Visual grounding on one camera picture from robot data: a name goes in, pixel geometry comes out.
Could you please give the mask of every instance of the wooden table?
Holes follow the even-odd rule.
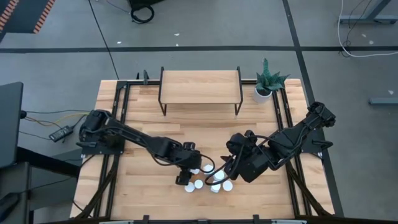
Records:
[[[285,84],[292,119],[298,123],[307,113],[302,84],[298,79],[288,79]],[[115,87],[116,81],[101,82],[96,109],[111,111]],[[219,167],[223,164],[220,156],[229,155],[225,143],[232,134],[251,129],[267,136],[277,129],[272,98],[264,104],[255,103],[253,88],[254,85],[243,85],[244,102],[239,116],[235,116],[232,105],[170,105],[167,116],[163,116],[157,101],[159,86],[133,86],[126,124],[153,136],[193,141],[197,149],[213,158]],[[279,102],[283,108],[280,95]],[[283,110],[282,117],[287,127]],[[307,187],[323,207],[333,213],[321,160],[310,154],[300,157]],[[97,189],[102,161],[103,156],[97,155],[81,169],[75,194],[75,202],[81,207],[89,202]],[[142,220],[143,215],[150,215],[151,220],[252,219],[253,214],[259,214],[260,218],[294,217],[285,167],[277,171],[267,170],[250,184],[239,177],[233,182],[232,191],[218,194],[211,192],[209,186],[186,193],[183,186],[174,183],[178,172],[176,167],[157,165],[145,149],[127,142],[120,158],[111,219]],[[204,176],[195,175],[195,179],[203,180]],[[302,197],[297,195],[303,213]],[[107,196],[106,192],[102,215]],[[73,206],[71,217],[79,212]]]
[[[162,67],[159,103],[164,115],[167,105],[171,104],[240,105],[243,100],[240,80],[239,67],[237,70],[205,71],[170,71]],[[239,109],[235,106],[236,115]]]

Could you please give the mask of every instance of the white pot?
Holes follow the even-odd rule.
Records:
[[[262,96],[262,95],[260,95],[260,93],[257,92],[257,88],[254,88],[253,99],[257,103],[265,103],[271,95],[272,95],[272,91],[269,93],[268,96]]]

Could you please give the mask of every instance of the potted plant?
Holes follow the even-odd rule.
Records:
[[[273,91],[285,88],[285,80],[289,75],[279,76],[279,73],[271,75],[268,69],[268,60],[264,58],[262,74],[257,73],[257,84],[253,94],[254,101],[265,103]]]

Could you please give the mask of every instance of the white cable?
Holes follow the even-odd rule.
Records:
[[[337,23],[337,36],[338,36],[338,42],[340,43],[340,46],[343,48],[343,50],[351,57],[373,57],[373,56],[388,56],[388,55],[394,55],[398,54],[398,52],[393,52],[393,53],[388,53],[388,54],[372,54],[372,55],[353,55],[350,54],[343,46],[341,43],[340,39],[340,19],[341,15],[343,14],[343,8],[344,8],[344,0],[341,0],[341,11],[340,11],[340,16],[338,17],[338,23]]]

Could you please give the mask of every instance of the yellow cable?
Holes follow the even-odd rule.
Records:
[[[79,115],[88,115],[88,113],[77,113],[77,114],[66,115],[66,116],[64,116],[64,117],[62,117],[62,118],[60,118],[60,119],[58,119],[58,120],[56,120],[56,121],[54,121],[54,122],[51,122],[50,124],[44,124],[44,123],[42,123],[42,122],[48,122],[48,121],[38,121],[37,119],[31,118],[31,117],[28,117],[28,116],[26,116],[25,119],[28,120],[28,121],[37,122],[38,124],[40,124],[40,125],[42,125],[42,126],[49,127],[49,126],[58,124],[58,123],[61,122],[63,119],[67,119],[67,118],[71,118],[71,117],[79,116]]]

